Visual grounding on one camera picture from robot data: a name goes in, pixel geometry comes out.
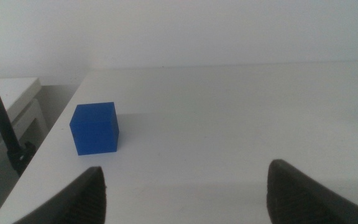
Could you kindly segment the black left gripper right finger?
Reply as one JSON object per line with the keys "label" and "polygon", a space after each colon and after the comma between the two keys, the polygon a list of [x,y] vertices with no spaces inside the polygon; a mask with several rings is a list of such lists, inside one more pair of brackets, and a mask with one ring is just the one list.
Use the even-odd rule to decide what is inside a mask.
{"label": "black left gripper right finger", "polygon": [[358,223],[358,205],[282,159],[268,167],[267,210],[272,223]]}

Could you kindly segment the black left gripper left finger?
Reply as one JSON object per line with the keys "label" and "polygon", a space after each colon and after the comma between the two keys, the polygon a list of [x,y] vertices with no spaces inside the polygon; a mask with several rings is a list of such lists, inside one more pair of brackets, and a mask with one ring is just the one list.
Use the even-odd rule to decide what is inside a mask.
{"label": "black left gripper left finger", "polygon": [[106,219],[106,207],[103,170],[100,167],[90,167],[17,223],[102,224]]}

